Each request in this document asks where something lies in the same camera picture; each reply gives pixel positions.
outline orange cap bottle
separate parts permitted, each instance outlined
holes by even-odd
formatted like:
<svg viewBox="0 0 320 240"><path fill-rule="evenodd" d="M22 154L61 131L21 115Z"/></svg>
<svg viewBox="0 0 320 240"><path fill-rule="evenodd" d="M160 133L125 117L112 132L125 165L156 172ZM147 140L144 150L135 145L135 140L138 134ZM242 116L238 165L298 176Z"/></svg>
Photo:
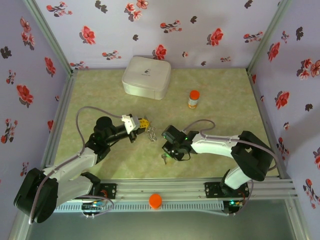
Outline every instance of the orange cap bottle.
<svg viewBox="0 0 320 240"><path fill-rule="evenodd" d="M200 97L200 92L197 90L192 90L189 95L188 107L191 109L195 109L198 105Z"/></svg>

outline red flower print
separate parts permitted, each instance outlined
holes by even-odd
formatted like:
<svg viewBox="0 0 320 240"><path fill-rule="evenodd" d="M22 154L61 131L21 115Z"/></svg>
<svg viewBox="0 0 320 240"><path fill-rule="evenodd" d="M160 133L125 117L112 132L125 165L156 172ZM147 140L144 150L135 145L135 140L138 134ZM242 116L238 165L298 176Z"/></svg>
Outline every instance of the red flower print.
<svg viewBox="0 0 320 240"><path fill-rule="evenodd" d="M289 122L286 122L286 123L283 125L284 130L288 130L289 127L290 127Z"/></svg>
<svg viewBox="0 0 320 240"><path fill-rule="evenodd" d="M311 71L311 76L313 78L320 74L320 60L316 61L315 64L311 65L310 71Z"/></svg>
<svg viewBox="0 0 320 240"><path fill-rule="evenodd" d="M268 58L270 63L278 55L279 47L280 47L280 42L277 42L276 44L271 45L270 51L268 52Z"/></svg>
<svg viewBox="0 0 320 240"><path fill-rule="evenodd" d="M21 33L22 41L27 42L28 41L28 35L25 32Z"/></svg>
<svg viewBox="0 0 320 240"><path fill-rule="evenodd" d="M51 132L53 125L54 125L54 121L53 120L48 121L49 132Z"/></svg>
<svg viewBox="0 0 320 240"><path fill-rule="evenodd" d="M307 70L304 70L300 75L300 80L307 80L310 76L310 73Z"/></svg>
<svg viewBox="0 0 320 240"><path fill-rule="evenodd" d="M114 50L113 52L110 52L110 53L103 52L102 56L106 57L106 60L121 59L121 56L117 56L117 54L118 54L118 51Z"/></svg>
<svg viewBox="0 0 320 240"><path fill-rule="evenodd" d="M140 9L147 9L148 2L145 0L137 0L136 6Z"/></svg>
<svg viewBox="0 0 320 240"><path fill-rule="evenodd" d="M320 155L318 156L315 156L315 161L314 161L315 164L318 165L318 169L320 169Z"/></svg>
<svg viewBox="0 0 320 240"><path fill-rule="evenodd" d="M180 21L179 20L175 20L174 23L168 23L166 24L165 22L161 23L160 24L160 28L164 29L164 33L167 34L167 33L172 33L172 32L181 32L182 31L182 28L178 27L178 25L180 24Z"/></svg>
<svg viewBox="0 0 320 240"><path fill-rule="evenodd" d="M159 46L156 47L155 51L154 51L154 58L161 60L161 59L165 59L165 55L167 54L167 49L165 49L165 47L160 44Z"/></svg>
<svg viewBox="0 0 320 240"><path fill-rule="evenodd" d="M255 84L255 83L256 83L256 77L257 77L257 75L256 75L256 74L252 76L252 82L253 82L253 84Z"/></svg>
<svg viewBox="0 0 320 240"><path fill-rule="evenodd" d="M51 58L49 57L45 57L44 61L45 61L47 72L51 75L51 77L53 77L53 75L56 73L56 68L54 66L54 63L51 61Z"/></svg>
<svg viewBox="0 0 320 240"><path fill-rule="evenodd" d="M310 59L310 58L304 60L304 67L305 67L306 69L308 69L311 64L312 64L312 62L311 62L311 59Z"/></svg>
<svg viewBox="0 0 320 240"><path fill-rule="evenodd" d="M28 33L31 31L31 27L28 21L26 21L23 17L20 18L20 24L23 27L23 30Z"/></svg>
<svg viewBox="0 0 320 240"><path fill-rule="evenodd" d="M219 45L219 41L222 39L222 37L224 36L224 34L222 33L222 30L220 28L217 28L210 37L211 40L211 45L212 46L218 46Z"/></svg>
<svg viewBox="0 0 320 240"><path fill-rule="evenodd" d="M128 3L125 7L129 12L133 12L135 10L135 6L133 3Z"/></svg>
<svg viewBox="0 0 320 240"><path fill-rule="evenodd" d="M307 183L309 186L312 186L312 181L311 181L309 178L306 180L306 183Z"/></svg>
<svg viewBox="0 0 320 240"><path fill-rule="evenodd" d="M30 42L30 44L31 44L32 46L34 46L34 45L35 45L35 37L34 37L34 36L32 36L32 34L31 34L31 33L29 34L29 42Z"/></svg>
<svg viewBox="0 0 320 240"><path fill-rule="evenodd" d="M18 95L19 95L20 99L21 99L25 104L27 104L27 107L28 107L28 105L30 105L30 104L33 103L34 96L30 94L30 91L29 91L29 89L27 88L27 86L18 84L18 85L16 86L16 89L17 89L17 91L18 91Z"/></svg>
<svg viewBox="0 0 320 240"><path fill-rule="evenodd" d="M73 62L70 62L70 66L73 67L73 69L75 70L79 70L79 69L83 69L83 68L86 68L88 69L89 67L88 66L84 66L84 61L80 61L79 63L73 63Z"/></svg>
<svg viewBox="0 0 320 240"><path fill-rule="evenodd" d="M133 19L138 20L142 16L141 11L134 11L133 12Z"/></svg>
<svg viewBox="0 0 320 240"><path fill-rule="evenodd" d="M84 26L83 29L82 29L82 36L84 38L84 43L87 43L87 44L96 44L95 42L95 33L93 31L91 31L91 29L87 26Z"/></svg>
<svg viewBox="0 0 320 240"><path fill-rule="evenodd" d="M257 34L245 34L243 38L245 39L245 43L253 42L253 41L261 41L261 37L264 33L262 31L258 32Z"/></svg>
<svg viewBox="0 0 320 240"><path fill-rule="evenodd" d="M289 92L279 92L278 97L275 98L276 108L279 110L281 107L284 107L288 104L290 93Z"/></svg>

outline metal frame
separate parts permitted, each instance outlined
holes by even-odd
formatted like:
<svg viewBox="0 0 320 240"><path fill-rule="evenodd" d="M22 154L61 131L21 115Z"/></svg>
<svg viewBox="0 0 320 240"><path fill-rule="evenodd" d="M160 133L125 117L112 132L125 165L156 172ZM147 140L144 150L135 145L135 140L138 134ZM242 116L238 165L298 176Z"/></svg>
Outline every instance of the metal frame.
<svg viewBox="0 0 320 240"><path fill-rule="evenodd" d="M292 0L282 0L280 2L277 11L275 12L267 30L264 33L264 37L262 38L262 41L260 42L257 50L255 51L255 53L250 61L250 64L247 68L247 70L249 72L252 70L254 65L257 63L259 58L262 56L262 51L264 50L266 44L269 42L269 39L273 36L273 33L275 32L277 25L280 23L280 21L284 17L284 15L285 15L285 13L291 3L292 3Z"/></svg>
<svg viewBox="0 0 320 240"><path fill-rule="evenodd" d="M54 130L49 136L47 146L44 151L44 156L42 160L42 168L47 168L53 166L59 146L59 141L62 135L62 130L66 120L69 103L72 96L72 91L75 86L75 80L77 78L78 71L73 71L72 75L69 76L65 82L61 98L59 101L59 106L56 111L54 118Z"/></svg>
<svg viewBox="0 0 320 240"><path fill-rule="evenodd" d="M58 44L57 39L55 38L54 34L52 33L45 17L42 15L41 10L39 9L35 0L23 0L24 4L27 6L30 13L33 15L36 23L38 24L39 28L41 29L43 35L45 36L47 42L51 46L52 50L56 54L57 58L59 59L60 63L62 64L64 70L71 76L72 72L69 66L69 62L64 55L61 47Z"/></svg>
<svg viewBox="0 0 320 240"><path fill-rule="evenodd" d="M157 211L200 211L219 214L215 211L223 210L223 201L242 200L239 197L206 198L205 183L221 182L221 178L152 178L152 179L114 179L103 180L104 184L117 184L114 212L150 212L149 197L157 193L162 198L162 206ZM254 188L250 200L295 200L298 198L291 179L267 177L263 182L254 181ZM56 213L82 212L82 200L68 201L55 210ZM103 209L91 210L100 212L111 207L107 204Z"/></svg>

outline purple wall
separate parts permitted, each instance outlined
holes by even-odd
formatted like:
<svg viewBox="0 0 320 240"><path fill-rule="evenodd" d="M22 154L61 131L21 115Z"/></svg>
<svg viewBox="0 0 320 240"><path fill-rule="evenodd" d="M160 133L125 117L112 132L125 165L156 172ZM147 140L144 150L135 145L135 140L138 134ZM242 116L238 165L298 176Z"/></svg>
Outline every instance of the purple wall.
<svg viewBox="0 0 320 240"><path fill-rule="evenodd" d="M133 56L245 68L279 1L35 0L73 69L125 68Z"/></svg>
<svg viewBox="0 0 320 240"><path fill-rule="evenodd" d="M67 73L22 1L2 1L0 21L0 232L7 239L14 198L25 173L40 167Z"/></svg>
<svg viewBox="0 0 320 240"><path fill-rule="evenodd" d="M319 1L292 2L251 73L276 136L274 147L293 179L313 239L319 239Z"/></svg>

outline white robotic arm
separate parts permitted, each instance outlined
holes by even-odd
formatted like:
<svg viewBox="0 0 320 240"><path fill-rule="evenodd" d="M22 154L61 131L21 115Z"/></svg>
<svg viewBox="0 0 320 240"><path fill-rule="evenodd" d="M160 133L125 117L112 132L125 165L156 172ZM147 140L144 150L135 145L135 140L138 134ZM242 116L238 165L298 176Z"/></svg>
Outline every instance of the white robotic arm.
<svg viewBox="0 0 320 240"><path fill-rule="evenodd" d="M191 147L197 154L217 154L223 155L229 158L233 158L231 152L232 147L237 145L237 142L230 141L230 139L239 139L239 136L210 136L212 138L219 137L220 139L225 140L211 140L208 138L204 138L200 133L194 136L192 140ZM239 166L230 170L224 179L224 183L236 190L242 184L245 184L251 180L250 177L244 174Z"/></svg>
<svg viewBox="0 0 320 240"><path fill-rule="evenodd" d="M133 143L137 135L145 132L136 116L123 115L121 120L124 124L114 126L109 117L100 117L82 151L42 171L37 168L30 170L14 199L14 205L30 216L38 187L44 182L35 201L32 219L41 223L57 206L83 195L96 195L100 191L100 179L84 171L103 160L111 146L119 140L129 138Z"/></svg>
<svg viewBox="0 0 320 240"><path fill-rule="evenodd" d="M162 133L162 136L167 140L162 149L177 161L185 161L184 156L186 154L190 156L190 154L203 153L233 158L238 166L229 170L221 183L222 189L230 188L231 191L237 190L251 179L263 181L273 160L269 153L253 147L253 145L259 145L272 151L249 131L243 131L242 134L234 136L203 135L198 131L190 131L185 134L183 131L179 131L174 126L169 125Z"/></svg>

